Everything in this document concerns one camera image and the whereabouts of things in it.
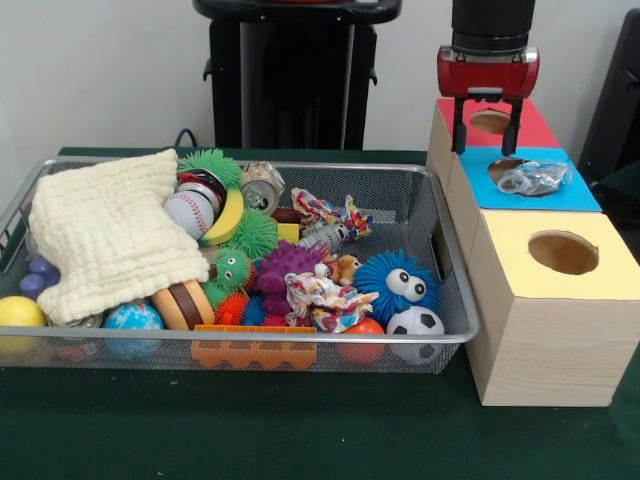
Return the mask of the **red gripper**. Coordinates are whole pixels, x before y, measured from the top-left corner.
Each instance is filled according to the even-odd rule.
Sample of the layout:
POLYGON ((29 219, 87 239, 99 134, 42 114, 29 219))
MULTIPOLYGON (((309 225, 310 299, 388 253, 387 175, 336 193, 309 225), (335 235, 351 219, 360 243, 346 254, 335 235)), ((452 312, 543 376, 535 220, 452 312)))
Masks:
POLYGON ((523 99, 531 95, 539 67, 537 47, 527 47, 503 56, 482 56, 442 46, 437 55, 439 90, 443 97, 455 98, 451 151, 464 153, 466 149, 465 99, 497 98, 511 106, 501 152, 513 155, 517 147, 523 99))

